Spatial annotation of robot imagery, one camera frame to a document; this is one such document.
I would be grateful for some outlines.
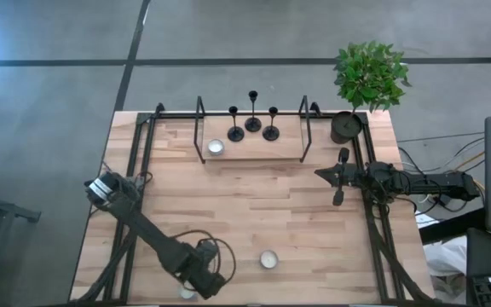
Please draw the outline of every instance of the gray floor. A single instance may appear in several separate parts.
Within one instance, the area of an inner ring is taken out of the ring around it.
[[[124,59],[141,3],[0,2],[0,60]],[[491,0],[153,0],[138,58],[331,57],[370,39],[408,57],[491,56]],[[123,70],[0,67],[0,198],[43,211],[39,224],[14,226],[0,306],[66,301],[89,210],[82,182],[98,172]],[[347,108],[333,75],[330,66],[136,67],[124,109],[190,110],[197,95],[208,109],[245,108],[253,89],[259,108],[294,109],[302,95]],[[396,136],[420,167],[435,167],[479,137],[439,136],[483,131],[491,65],[411,65],[409,79],[391,110]],[[483,182],[483,170],[471,174]]]

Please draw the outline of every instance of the wooden table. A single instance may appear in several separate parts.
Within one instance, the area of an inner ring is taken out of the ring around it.
[[[136,114],[115,113],[107,142],[104,160],[121,174],[126,171]],[[331,141],[329,122],[311,120],[312,144],[303,163],[298,159],[223,159],[203,165],[193,145],[194,120],[157,119],[149,164],[153,180],[146,187],[143,213],[167,235],[204,229],[220,237],[234,249],[238,266],[234,279],[217,296],[185,301],[179,296],[178,282],[161,269],[155,251],[139,240],[129,304],[378,302],[361,192],[344,188],[344,203],[332,206],[334,188],[314,174],[315,169],[334,165],[342,147]],[[377,160],[399,162],[389,113],[369,114],[369,123]],[[367,160],[364,148],[362,152]],[[142,148],[137,170],[141,160]],[[353,154],[349,162],[354,163]],[[390,206],[397,256],[422,290],[432,296],[413,208],[405,201]],[[109,260],[115,225],[115,218],[106,212],[97,212],[90,219],[72,298],[90,287]],[[182,237],[193,246],[200,238]],[[259,265],[260,253],[268,249],[280,259],[272,270]],[[222,259],[222,274],[228,276],[232,262],[225,248]],[[385,274],[392,293],[387,264]]]

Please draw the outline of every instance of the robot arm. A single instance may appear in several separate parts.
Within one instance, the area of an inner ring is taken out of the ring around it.
[[[219,252],[209,240],[196,247],[165,235],[136,208],[140,192],[134,183],[114,172],[96,178],[86,189],[87,197],[102,211],[126,224],[154,251],[166,272],[181,283],[188,281],[204,299],[216,295],[226,280],[208,265]]]
[[[334,167],[316,170],[332,187],[338,187],[333,204],[342,205],[343,185],[365,188],[375,200],[390,203],[399,194],[445,194],[453,199],[474,200],[480,196],[473,178],[461,171],[444,174],[412,174],[398,171],[392,164],[374,162],[363,170],[349,165],[349,150],[343,148]]]

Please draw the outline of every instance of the white tealight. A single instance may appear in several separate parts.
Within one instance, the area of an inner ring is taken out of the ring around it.
[[[192,288],[191,284],[189,284],[187,281],[185,282],[185,285],[190,289]],[[188,289],[185,288],[184,285],[181,285],[181,288],[179,289],[179,295],[183,298],[183,299],[191,299],[191,298],[194,298],[194,295],[196,293],[194,293],[193,291],[190,291]]]
[[[210,154],[212,155],[219,155],[222,154],[222,151],[225,149],[224,145],[222,144],[221,140],[211,140],[208,143],[208,150],[210,151]]]
[[[278,264],[278,256],[274,251],[264,251],[261,254],[261,265],[265,269],[273,269]]]

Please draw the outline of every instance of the black candlestick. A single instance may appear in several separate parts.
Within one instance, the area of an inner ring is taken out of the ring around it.
[[[232,142],[239,142],[244,138],[244,130],[241,127],[236,126],[236,113],[238,112],[238,108],[229,107],[228,112],[232,115],[232,120],[234,121],[234,127],[228,129],[228,139]]]
[[[257,99],[258,93],[255,90],[249,92],[249,100],[251,100],[251,117],[245,121],[245,128],[250,132],[257,132],[261,130],[263,124],[261,120],[255,117],[255,100]]]
[[[263,130],[263,137],[267,141],[275,141],[280,137],[280,130],[278,127],[274,127],[274,117],[278,113],[278,108],[277,107],[271,107],[269,109],[270,113],[270,126],[264,128]]]

